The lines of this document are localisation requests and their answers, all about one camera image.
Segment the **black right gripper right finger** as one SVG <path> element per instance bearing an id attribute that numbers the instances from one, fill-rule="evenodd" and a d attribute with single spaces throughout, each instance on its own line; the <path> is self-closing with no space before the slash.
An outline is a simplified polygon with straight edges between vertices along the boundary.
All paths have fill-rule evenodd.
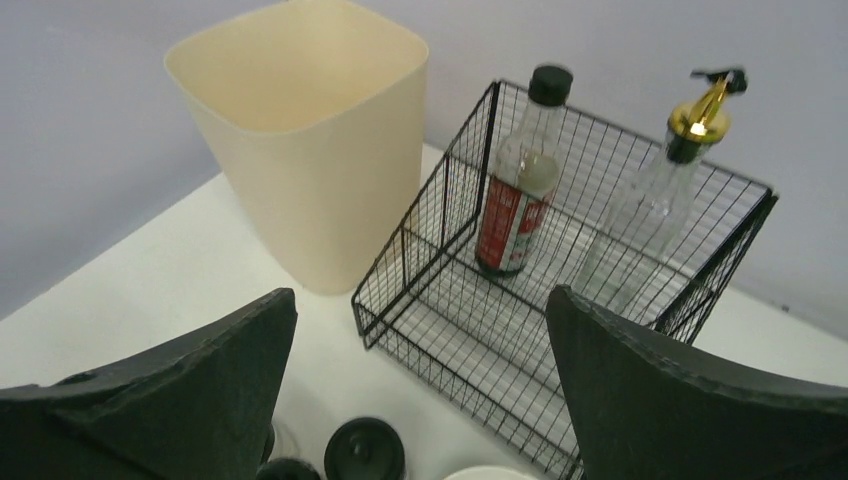
<path id="1" fill-rule="evenodd" d="M 715 356 L 554 288 L 545 319 L 587 479 L 843 479 L 847 391 Z"/>

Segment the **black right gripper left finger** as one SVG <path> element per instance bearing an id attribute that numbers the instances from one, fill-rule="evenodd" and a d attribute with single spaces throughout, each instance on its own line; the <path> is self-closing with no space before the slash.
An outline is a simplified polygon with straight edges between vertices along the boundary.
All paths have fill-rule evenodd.
<path id="1" fill-rule="evenodd" d="M 3 389 L 2 477 L 254 478 L 297 318 L 278 288 L 125 359 Z"/>

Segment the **soy sauce bottle red label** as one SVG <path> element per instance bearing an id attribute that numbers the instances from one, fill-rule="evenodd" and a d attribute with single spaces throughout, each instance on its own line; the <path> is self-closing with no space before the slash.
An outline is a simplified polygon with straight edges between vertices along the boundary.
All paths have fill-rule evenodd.
<path id="1" fill-rule="evenodd" d="M 572 82 L 563 66 L 537 66 L 518 126 L 499 144 L 475 250 L 488 276 L 514 277 L 529 264 L 563 173 L 560 139 Z"/>

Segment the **clear bottle gold pump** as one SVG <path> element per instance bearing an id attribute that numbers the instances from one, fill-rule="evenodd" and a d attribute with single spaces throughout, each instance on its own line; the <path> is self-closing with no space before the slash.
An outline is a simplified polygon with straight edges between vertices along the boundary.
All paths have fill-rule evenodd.
<path id="1" fill-rule="evenodd" d="M 706 80 L 708 89 L 698 99 L 674 107 L 654 159 L 617 187 L 571 284 L 586 299 L 618 315 L 629 309 L 666 261 L 692 210 L 695 173 L 730 129 L 723 104 L 748 89 L 741 66 L 694 70 L 691 76 Z"/>

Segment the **clear jar black spout lid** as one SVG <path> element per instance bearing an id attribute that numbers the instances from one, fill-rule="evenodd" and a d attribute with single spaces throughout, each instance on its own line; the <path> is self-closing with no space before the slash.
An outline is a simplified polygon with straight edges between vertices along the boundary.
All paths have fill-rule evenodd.
<path id="1" fill-rule="evenodd" d="M 358 417 L 341 425 L 324 453 L 328 480 L 403 480 L 406 451 L 396 430 L 375 417 Z"/>

